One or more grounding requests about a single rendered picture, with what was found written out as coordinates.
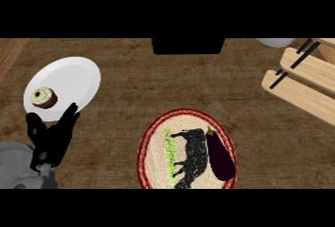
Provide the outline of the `white round object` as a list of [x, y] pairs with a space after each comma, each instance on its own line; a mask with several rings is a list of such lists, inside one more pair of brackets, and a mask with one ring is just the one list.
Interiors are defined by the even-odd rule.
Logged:
[[292, 43], [294, 38], [258, 38], [257, 41], [269, 47], [282, 48]]

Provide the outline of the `white plate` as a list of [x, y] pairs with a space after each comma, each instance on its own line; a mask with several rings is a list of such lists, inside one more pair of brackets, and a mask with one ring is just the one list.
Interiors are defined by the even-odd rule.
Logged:
[[[35, 113], [43, 121], [59, 121], [69, 105], [75, 103], [81, 110], [99, 91], [100, 71], [96, 63], [84, 57], [68, 57], [53, 61], [33, 76], [24, 92], [24, 108]], [[31, 95], [35, 89], [53, 90], [58, 102], [49, 109], [33, 105]]]

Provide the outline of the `dark purple eggplant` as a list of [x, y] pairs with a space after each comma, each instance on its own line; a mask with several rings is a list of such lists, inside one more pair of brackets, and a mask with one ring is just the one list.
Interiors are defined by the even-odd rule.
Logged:
[[205, 139], [214, 176], [220, 181], [229, 181], [236, 175], [236, 166], [218, 134], [213, 129], [208, 129]]

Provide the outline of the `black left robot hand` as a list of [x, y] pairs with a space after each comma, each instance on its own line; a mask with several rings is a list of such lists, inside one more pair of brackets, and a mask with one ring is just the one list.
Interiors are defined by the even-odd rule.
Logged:
[[35, 113], [27, 114], [28, 136], [34, 144], [30, 168], [40, 171], [43, 164], [58, 167], [72, 139], [75, 122], [80, 116], [75, 103], [66, 108], [61, 120], [49, 128]]

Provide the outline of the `pale wooden tiered shelf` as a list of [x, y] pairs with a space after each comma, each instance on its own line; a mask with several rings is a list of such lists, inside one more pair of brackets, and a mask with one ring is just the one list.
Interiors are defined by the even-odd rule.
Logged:
[[261, 87], [335, 127], [335, 98], [288, 77], [294, 75], [335, 95], [335, 65], [311, 56], [320, 44], [335, 48], [335, 38], [309, 38], [298, 50], [285, 49], [280, 68], [266, 72]]

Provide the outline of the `oval woven placemat red rim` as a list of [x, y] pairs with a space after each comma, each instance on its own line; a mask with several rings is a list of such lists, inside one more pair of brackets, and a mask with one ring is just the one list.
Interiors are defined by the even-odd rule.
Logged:
[[211, 169], [205, 133], [213, 129], [226, 146], [236, 170], [236, 149], [218, 121], [182, 108], [164, 113], [146, 129], [137, 149], [137, 176], [145, 189], [230, 189], [236, 175], [220, 181]]

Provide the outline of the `black box appliance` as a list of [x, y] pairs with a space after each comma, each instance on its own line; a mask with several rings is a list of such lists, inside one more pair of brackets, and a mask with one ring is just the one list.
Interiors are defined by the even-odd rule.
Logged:
[[173, 39], [154, 38], [152, 47], [156, 55], [218, 54], [224, 45], [224, 38]]

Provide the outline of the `chocolate cupcake with cream frosting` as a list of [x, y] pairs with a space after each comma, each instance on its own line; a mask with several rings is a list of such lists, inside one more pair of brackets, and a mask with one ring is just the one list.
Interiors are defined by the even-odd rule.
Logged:
[[30, 101], [35, 107], [49, 109], [58, 102], [58, 96], [50, 88], [41, 87], [34, 90], [30, 96]]

